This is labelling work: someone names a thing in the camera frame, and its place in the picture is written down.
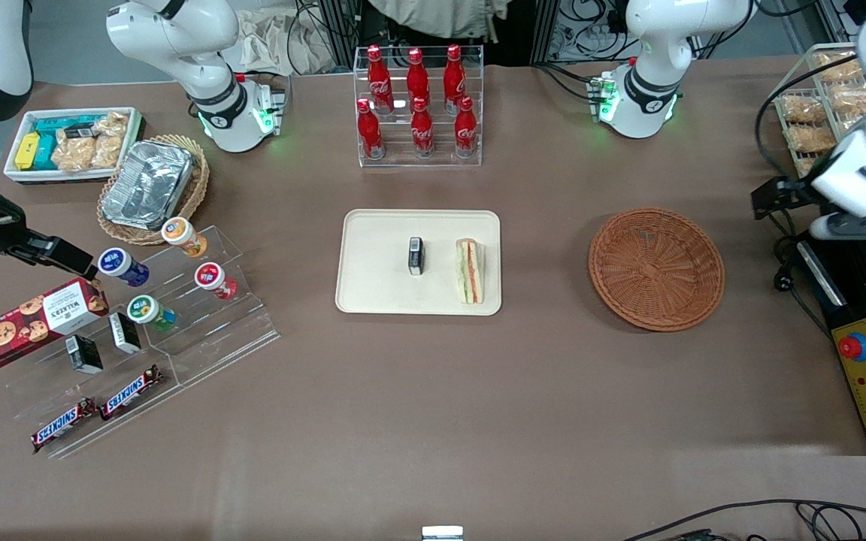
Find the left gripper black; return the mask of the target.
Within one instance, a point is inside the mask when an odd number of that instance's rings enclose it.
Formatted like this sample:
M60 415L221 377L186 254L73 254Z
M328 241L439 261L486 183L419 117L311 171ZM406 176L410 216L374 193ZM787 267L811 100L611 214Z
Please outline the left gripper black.
M810 182L790 176L763 182L750 193L750 209L754 220L766 219L771 213L793 211L801 207L824 206L825 196L820 195Z

